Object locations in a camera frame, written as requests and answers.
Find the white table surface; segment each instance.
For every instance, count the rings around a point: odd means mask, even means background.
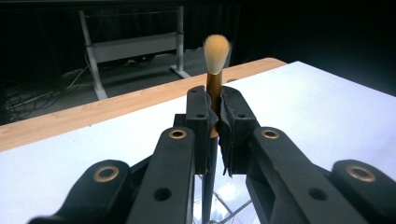
[[[354,159],[396,179],[395,97],[299,62],[227,85],[242,92],[261,126],[285,132],[314,164],[331,170],[336,161]],[[185,101],[1,152],[0,223],[52,215],[96,162],[145,159],[175,113],[185,113]]]

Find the metal rack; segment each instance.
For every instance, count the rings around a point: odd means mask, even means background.
[[[177,7],[177,30],[173,33],[92,43],[85,20],[86,16],[84,11],[81,10],[79,12],[79,18],[92,70],[93,87],[97,98],[99,100],[107,98],[106,91],[100,78],[97,66],[98,63],[176,49],[177,63],[172,65],[171,69],[183,78],[190,77],[183,70],[183,14],[184,7]]]

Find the floor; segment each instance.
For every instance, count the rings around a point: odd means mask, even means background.
[[[175,54],[157,55],[153,59],[134,60],[117,65],[100,65],[101,79],[108,97],[138,91],[181,79],[170,70]],[[190,76],[206,72],[202,48],[184,53],[184,71]],[[63,74],[65,88],[56,90],[28,84],[11,85],[3,92],[3,123],[29,119],[66,108],[97,101],[88,67]]]

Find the wooden surface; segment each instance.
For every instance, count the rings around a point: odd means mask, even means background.
[[[223,83],[256,75],[282,65],[285,63],[277,59],[265,58],[225,68]],[[176,99],[186,95],[190,88],[205,84],[206,74],[203,74],[3,125],[0,126],[0,152]]]

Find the metal ring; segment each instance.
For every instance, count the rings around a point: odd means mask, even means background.
[[[364,172],[364,175],[359,174],[356,171]],[[375,175],[373,174],[373,172],[371,172],[369,169],[359,166],[359,165],[355,165],[355,164],[348,165],[346,167],[346,172],[349,175],[351,175],[352,177],[357,178],[364,182],[374,182],[375,181]]]
[[[175,129],[169,133],[169,137],[174,139],[184,138],[185,136],[187,136],[187,133],[181,129]]]
[[[262,130],[262,136],[270,139],[277,139],[280,135],[272,130]]]
[[[111,170],[112,173],[110,175],[101,175],[101,173],[105,170]],[[95,174],[93,175],[93,179],[99,183],[108,182],[116,178],[117,175],[119,175],[119,172],[120,170],[117,166],[113,166],[113,165],[102,166],[95,172]]]

